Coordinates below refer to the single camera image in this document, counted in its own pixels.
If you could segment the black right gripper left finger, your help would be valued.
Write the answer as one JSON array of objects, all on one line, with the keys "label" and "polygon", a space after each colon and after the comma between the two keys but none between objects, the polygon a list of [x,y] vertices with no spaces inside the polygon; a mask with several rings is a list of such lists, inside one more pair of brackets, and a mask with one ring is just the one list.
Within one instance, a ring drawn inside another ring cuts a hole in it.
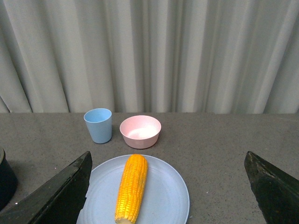
[{"label": "black right gripper left finger", "polygon": [[2,224],[75,224],[92,170],[89,151],[0,216]]}]

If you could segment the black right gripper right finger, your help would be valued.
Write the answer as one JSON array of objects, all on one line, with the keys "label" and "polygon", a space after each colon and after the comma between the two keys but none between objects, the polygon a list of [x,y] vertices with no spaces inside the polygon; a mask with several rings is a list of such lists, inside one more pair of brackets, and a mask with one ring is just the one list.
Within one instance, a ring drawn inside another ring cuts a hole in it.
[{"label": "black right gripper right finger", "polygon": [[299,181],[251,151],[244,167],[266,223],[297,224]]}]

